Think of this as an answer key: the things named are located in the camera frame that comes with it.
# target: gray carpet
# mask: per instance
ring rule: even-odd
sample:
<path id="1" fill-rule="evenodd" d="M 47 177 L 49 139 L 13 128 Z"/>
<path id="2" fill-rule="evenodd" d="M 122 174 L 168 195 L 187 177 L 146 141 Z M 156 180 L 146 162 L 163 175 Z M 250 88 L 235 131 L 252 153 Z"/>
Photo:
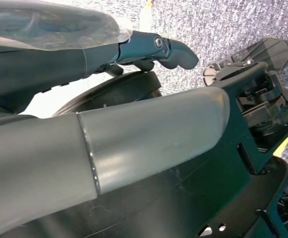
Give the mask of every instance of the gray carpet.
<path id="1" fill-rule="evenodd" d="M 128 16 L 135 29 L 145 0 L 73 0 L 79 6 Z M 155 0 L 152 31 L 183 41 L 200 59 L 193 70 L 164 69 L 155 71 L 163 94 L 203 86 L 203 70 L 212 62 L 265 37 L 288 41 L 288 0 Z M 282 72 L 288 88 L 288 65 Z M 284 152 L 288 160 L 288 147 Z"/>

